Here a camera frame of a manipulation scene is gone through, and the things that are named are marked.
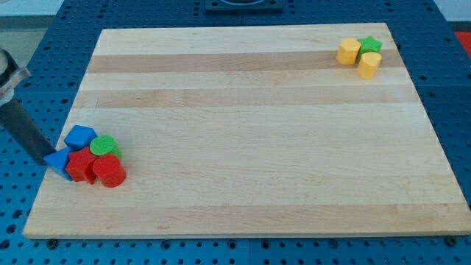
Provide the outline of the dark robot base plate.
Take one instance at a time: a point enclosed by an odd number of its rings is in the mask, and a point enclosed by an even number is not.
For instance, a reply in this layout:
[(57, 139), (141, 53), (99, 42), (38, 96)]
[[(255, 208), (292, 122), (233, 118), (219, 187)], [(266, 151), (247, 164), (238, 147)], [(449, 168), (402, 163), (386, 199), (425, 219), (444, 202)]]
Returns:
[(284, 0), (204, 0), (207, 13), (282, 11)]

